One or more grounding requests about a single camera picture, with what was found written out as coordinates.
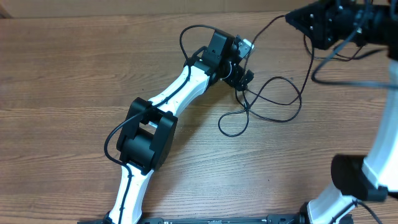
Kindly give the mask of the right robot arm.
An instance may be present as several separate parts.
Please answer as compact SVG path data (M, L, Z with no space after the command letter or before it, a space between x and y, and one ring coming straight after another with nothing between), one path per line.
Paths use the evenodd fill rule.
M310 97L328 157L297 223L353 223L352 211L397 202L397 2L314 1L285 21L307 40Z

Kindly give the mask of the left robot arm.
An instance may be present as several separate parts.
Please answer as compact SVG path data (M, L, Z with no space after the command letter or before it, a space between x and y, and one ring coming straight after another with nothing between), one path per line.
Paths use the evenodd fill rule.
M240 62L253 51L249 40L215 30L210 43L186 58L181 74L163 92L131 103L125 121L115 128L122 176L114 207L103 223L140 221L147 186L171 150L179 115L219 80L242 90L253 74Z

